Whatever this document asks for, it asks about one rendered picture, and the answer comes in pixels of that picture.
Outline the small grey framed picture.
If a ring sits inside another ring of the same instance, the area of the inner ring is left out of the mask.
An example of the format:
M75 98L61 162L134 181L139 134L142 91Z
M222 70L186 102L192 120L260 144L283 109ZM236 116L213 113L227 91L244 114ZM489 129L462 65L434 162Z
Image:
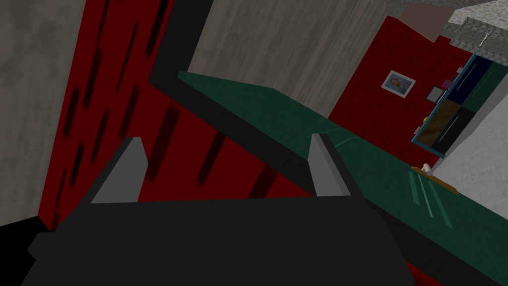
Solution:
M441 98L445 95L447 89L443 89L437 86L433 86L426 96L426 100L438 104Z

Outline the brown wooden board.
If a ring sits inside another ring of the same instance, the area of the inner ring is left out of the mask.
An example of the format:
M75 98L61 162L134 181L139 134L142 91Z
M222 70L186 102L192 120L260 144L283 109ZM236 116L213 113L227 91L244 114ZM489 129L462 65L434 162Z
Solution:
M449 190L449 191L451 191L451 192L453 192L455 194L460 194L460 192L455 187L453 187L450 184L440 180L439 178L437 178L435 176L432 176L432 175L428 175L426 172L424 172L422 169L420 169L418 167L412 166L411 168L412 168L412 170L416 171L420 175L423 175L424 177L426 177L430 181L432 181L434 183L437 183L438 185L446 188L447 190Z

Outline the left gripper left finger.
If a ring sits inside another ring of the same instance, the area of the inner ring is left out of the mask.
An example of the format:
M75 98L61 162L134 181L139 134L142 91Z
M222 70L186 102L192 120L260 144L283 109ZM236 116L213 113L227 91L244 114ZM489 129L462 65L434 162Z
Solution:
M80 204L137 202L147 167L148 161L142 139L125 138L85 193Z

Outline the white framed portrait picture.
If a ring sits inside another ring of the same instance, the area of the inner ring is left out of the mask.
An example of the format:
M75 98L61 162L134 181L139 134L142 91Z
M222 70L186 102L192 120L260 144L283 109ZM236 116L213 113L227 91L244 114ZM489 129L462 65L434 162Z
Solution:
M411 79L396 71L390 71L383 84L381 85L381 88L402 98L405 98L415 83L416 80L414 79Z

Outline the blue framed shelf cabinet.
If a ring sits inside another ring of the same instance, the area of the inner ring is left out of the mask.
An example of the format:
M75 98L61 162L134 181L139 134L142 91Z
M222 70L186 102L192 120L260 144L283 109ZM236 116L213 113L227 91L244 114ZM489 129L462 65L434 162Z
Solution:
M507 66L472 55L439 98L412 143L444 158L506 75Z

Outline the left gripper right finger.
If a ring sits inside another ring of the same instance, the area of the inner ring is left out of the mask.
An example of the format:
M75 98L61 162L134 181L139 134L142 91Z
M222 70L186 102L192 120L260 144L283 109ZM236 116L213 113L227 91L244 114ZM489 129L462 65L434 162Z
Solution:
M318 197L363 197L350 170L327 134L312 134L307 161Z

